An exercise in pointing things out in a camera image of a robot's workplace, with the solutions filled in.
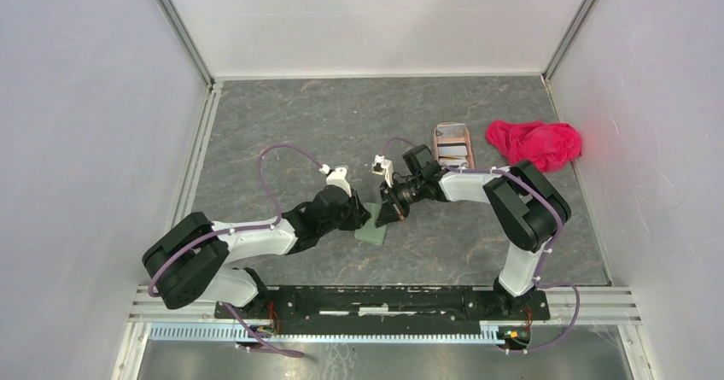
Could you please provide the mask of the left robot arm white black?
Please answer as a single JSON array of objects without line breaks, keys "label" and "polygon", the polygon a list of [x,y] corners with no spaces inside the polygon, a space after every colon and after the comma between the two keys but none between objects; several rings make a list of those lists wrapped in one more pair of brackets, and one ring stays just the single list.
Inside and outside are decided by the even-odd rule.
[{"label": "left robot arm white black", "polygon": [[199,300],[221,301],[258,318],[268,307],[268,295],[254,272],[235,269],[233,263],[297,254],[332,231],[359,230],[371,217],[355,190],[334,185],[283,212],[280,219],[224,223],[202,212],[190,213],[144,253],[148,294],[170,310]]}]

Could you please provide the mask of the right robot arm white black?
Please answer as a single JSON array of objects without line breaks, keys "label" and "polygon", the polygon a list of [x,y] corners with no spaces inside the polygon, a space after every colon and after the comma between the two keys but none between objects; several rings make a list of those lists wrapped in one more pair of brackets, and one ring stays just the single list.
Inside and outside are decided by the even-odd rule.
[{"label": "right robot arm white black", "polygon": [[412,204],[478,202],[489,205],[509,240],[505,264],[493,282],[493,308],[505,318],[522,313],[539,286],[541,262],[571,217],[571,208],[531,161],[510,167],[444,166],[424,144],[406,151],[408,175],[398,178],[391,160],[376,155],[372,171],[383,176],[376,225],[406,219]]}]

